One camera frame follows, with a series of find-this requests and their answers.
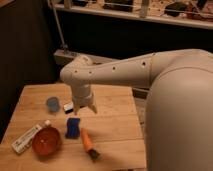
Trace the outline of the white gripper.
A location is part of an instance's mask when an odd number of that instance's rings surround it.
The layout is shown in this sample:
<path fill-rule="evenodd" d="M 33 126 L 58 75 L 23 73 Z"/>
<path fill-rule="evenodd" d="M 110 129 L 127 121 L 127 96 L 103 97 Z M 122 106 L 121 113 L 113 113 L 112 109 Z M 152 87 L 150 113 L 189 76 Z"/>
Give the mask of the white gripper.
<path fill-rule="evenodd" d="M 89 84 L 76 85 L 71 87 L 72 101 L 74 103 L 73 112 L 77 115 L 81 106 L 89 106 L 89 108 L 97 114 L 97 107 L 93 104 L 94 97 L 92 88 Z"/>

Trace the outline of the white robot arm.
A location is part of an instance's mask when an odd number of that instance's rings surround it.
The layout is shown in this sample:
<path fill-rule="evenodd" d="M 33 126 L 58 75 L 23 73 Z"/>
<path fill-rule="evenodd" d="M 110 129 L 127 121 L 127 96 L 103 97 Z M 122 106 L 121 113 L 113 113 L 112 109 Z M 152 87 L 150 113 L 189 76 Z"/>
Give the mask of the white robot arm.
<path fill-rule="evenodd" d="M 79 55 L 60 77 L 75 110 L 96 108 L 93 84 L 147 88 L 147 171 L 213 171 L 213 53 L 171 50 L 100 65 Z"/>

